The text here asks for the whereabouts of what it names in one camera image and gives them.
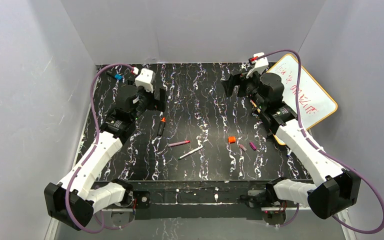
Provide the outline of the black orange-tipped marker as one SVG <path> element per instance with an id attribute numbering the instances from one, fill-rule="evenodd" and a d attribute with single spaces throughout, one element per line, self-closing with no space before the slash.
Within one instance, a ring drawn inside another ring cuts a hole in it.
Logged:
<path id="1" fill-rule="evenodd" d="M 161 137 L 164 133 L 164 130 L 165 130 L 165 126 L 166 126 L 166 118 L 163 117 L 161 119 L 161 121 L 159 122 L 159 125 L 158 125 L 158 130 L 157 130 L 157 136 L 158 137 Z"/>

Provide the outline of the orange marker cap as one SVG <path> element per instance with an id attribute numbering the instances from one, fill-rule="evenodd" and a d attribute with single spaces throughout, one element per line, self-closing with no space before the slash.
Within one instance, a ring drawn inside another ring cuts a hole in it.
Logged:
<path id="1" fill-rule="evenodd" d="M 236 137 L 235 136 L 229 136 L 227 138 L 227 141 L 228 141 L 229 144 L 233 144 L 233 143 L 236 142 Z"/>

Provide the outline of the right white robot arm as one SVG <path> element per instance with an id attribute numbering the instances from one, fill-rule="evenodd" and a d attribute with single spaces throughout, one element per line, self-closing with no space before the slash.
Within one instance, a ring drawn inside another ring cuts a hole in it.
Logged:
<path id="1" fill-rule="evenodd" d="M 310 209 L 321 219 L 327 219 L 356 204 L 361 178 L 340 164 L 322 155 L 322 148 L 310 144 L 310 135 L 302 132 L 296 112 L 283 100 L 284 85 L 275 73 L 232 74 L 222 82 L 225 95 L 231 97 L 238 87 L 238 97 L 255 103 L 254 111 L 265 130 L 282 140 L 304 165 L 313 183 L 303 183 L 279 177 L 265 185 L 258 195 L 262 202 L 291 201 Z"/>

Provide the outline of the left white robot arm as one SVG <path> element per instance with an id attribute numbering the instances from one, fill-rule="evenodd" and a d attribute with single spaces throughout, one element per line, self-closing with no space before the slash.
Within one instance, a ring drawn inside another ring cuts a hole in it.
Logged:
<path id="1" fill-rule="evenodd" d="M 73 229 L 85 230 L 94 214 L 115 203 L 132 205 L 133 186 L 114 179 L 93 189 L 98 175 L 109 160 L 123 147 L 136 130 L 136 121 L 145 111 L 164 112 L 167 93 L 159 89 L 159 97 L 143 86 L 126 85 L 121 99 L 109 111 L 96 138 L 81 160 L 57 184 L 44 189 L 47 213 Z"/>

